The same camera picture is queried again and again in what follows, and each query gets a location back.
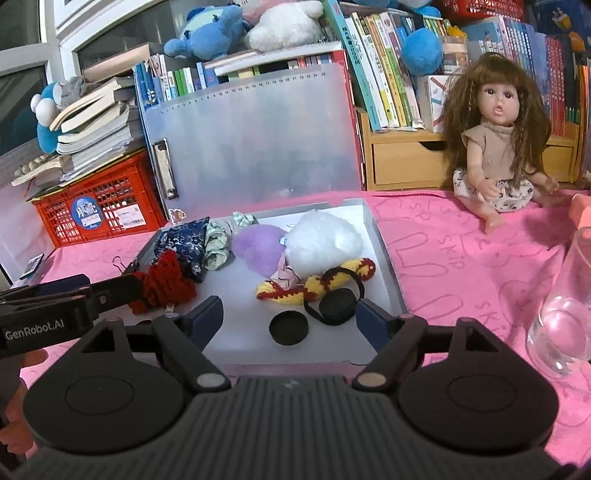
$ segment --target pink object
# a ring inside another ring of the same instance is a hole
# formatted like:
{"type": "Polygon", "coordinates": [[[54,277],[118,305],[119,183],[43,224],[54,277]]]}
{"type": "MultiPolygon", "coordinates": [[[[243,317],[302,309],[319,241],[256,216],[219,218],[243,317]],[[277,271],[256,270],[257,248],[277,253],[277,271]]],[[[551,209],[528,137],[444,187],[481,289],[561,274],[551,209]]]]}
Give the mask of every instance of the pink object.
{"type": "MultiPolygon", "coordinates": [[[[432,325],[454,325],[460,316],[477,318],[529,362],[525,332],[564,258],[573,232],[568,208],[528,205],[503,214],[506,225],[486,236],[480,232],[480,220],[445,192],[339,193],[331,196],[331,203],[360,196],[366,198],[378,222],[411,311],[432,325]]],[[[149,238],[142,235],[63,248],[54,254],[46,280],[75,273],[86,273],[93,281],[109,278],[112,257],[126,255],[123,263],[131,260],[149,238]]],[[[52,347],[45,363],[23,369],[27,384],[72,343],[52,347]]],[[[429,357],[426,362],[439,361],[444,355],[429,357]]],[[[287,369],[287,374],[318,374],[317,367],[260,365],[257,372],[280,375],[287,369]]],[[[221,368],[232,376],[245,372],[239,365],[221,368]]],[[[348,378],[358,371],[347,362],[328,368],[348,378]]],[[[591,365],[553,385],[560,397],[560,412],[547,451],[561,463],[581,465],[591,458],[591,365]]]]}
{"type": "Polygon", "coordinates": [[[591,196],[578,193],[570,204],[569,217],[576,229],[591,226],[591,196]]]}

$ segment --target human hand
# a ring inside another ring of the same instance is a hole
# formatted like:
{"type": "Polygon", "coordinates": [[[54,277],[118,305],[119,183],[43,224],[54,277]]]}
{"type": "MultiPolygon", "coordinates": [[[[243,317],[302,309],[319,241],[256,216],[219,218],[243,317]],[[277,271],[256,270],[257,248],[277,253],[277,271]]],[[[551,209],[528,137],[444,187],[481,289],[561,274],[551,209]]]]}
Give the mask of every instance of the human hand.
{"type": "MultiPolygon", "coordinates": [[[[42,364],[47,360],[47,357],[45,350],[34,350],[25,353],[22,356],[22,366],[32,367],[33,365],[42,364]]],[[[8,451],[15,455],[23,455],[33,446],[33,437],[22,412],[22,402],[26,393],[27,385],[21,379],[21,385],[4,411],[8,425],[5,425],[0,430],[0,443],[6,445],[8,451]]]]}

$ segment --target doll hair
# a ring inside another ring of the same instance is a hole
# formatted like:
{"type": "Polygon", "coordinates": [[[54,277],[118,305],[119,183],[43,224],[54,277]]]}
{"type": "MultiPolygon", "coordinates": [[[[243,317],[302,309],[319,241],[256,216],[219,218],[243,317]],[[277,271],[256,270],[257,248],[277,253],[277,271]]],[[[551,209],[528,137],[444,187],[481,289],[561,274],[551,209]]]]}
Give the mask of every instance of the doll hair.
{"type": "Polygon", "coordinates": [[[462,133],[480,124],[477,95],[487,83],[513,85],[519,99],[519,115],[512,134],[515,160],[512,184],[519,185],[524,173],[544,172],[542,153],[550,137],[550,121],[535,81],[512,61],[498,53],[485,53],[451,85],[443,108],[444,135],[451,170],[466,168],[462,133]]]}

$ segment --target round black pad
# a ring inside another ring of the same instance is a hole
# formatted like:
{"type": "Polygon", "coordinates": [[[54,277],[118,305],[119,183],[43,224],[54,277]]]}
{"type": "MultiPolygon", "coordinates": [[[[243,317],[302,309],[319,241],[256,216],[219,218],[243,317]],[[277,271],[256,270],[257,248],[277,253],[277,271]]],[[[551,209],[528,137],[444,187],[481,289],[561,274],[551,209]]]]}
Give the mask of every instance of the round black pad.
{"type": "Polygon", "coordinates": [[[286,310],[273,317],[269,333],[280,345],[296,345],[308,335],[308,319],[296,310],[286,310]]]}
{"type": "Polygon", "coordinates": [[[398,404],[422,435],[478,455],[543,445],[558,413],[553,387],[511,351],[450,353],[411,373],[398,404]]]}
{"type": "Polygon", "coordinates": [[[357,298],[348,288],[338,288],[330,291],[326,294],[326,297],[320,300],[318,305],[318,310],[322,316],[320,321],[330,326],[342,325],[355,315],[356,305],[357,298]]]}
{"type": "Polygon", "coordinates": [[[174,377],[117,351],[66,352],[31,386],[23,406],[40,445],[79,455],[149,442],[183,408],[183,388],[174,377]]]}

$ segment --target doll face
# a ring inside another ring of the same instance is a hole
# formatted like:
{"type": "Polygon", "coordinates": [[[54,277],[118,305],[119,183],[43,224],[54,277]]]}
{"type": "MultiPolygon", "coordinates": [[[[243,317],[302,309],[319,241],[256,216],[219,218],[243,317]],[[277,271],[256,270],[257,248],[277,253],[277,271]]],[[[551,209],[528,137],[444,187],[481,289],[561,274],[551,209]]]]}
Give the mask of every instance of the doll face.
{"type": "Polygon", "coordinates": [[[513,85],[487,83],[478,91],[480,114],[495,125],[508,127],[519,115],[519,99],[513,85]]]}

